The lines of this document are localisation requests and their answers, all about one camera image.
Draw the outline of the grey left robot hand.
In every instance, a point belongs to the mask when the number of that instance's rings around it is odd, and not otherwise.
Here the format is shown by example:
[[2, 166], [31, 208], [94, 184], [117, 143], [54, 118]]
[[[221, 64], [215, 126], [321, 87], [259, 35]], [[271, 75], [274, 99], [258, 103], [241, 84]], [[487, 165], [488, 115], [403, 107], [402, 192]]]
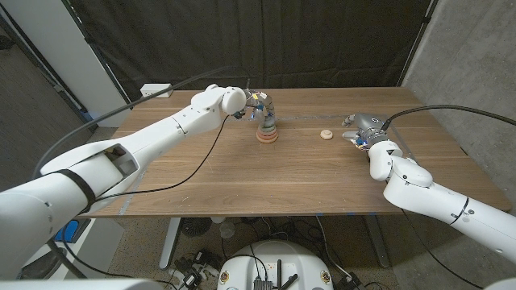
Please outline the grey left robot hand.
[[252, 110], [251, 119], [258, 121], [262, 127], [275, 124], [275, 110], [272, 98], [261, 91], [246, 89], [246, 107]]

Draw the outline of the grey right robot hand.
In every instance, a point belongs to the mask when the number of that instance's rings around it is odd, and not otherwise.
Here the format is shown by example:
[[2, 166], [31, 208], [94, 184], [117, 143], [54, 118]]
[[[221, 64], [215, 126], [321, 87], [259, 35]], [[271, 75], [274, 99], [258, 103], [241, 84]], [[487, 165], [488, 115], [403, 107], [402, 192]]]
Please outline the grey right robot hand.
[[348, 115], [342, 125], [345, 127], [356, 125], [357, 130], [344, 132], [343, 138], [362, 151], [368, 151], [376, 143], [389, 141], [388, 135], [381, 129], [384, 123], [370, 114]]

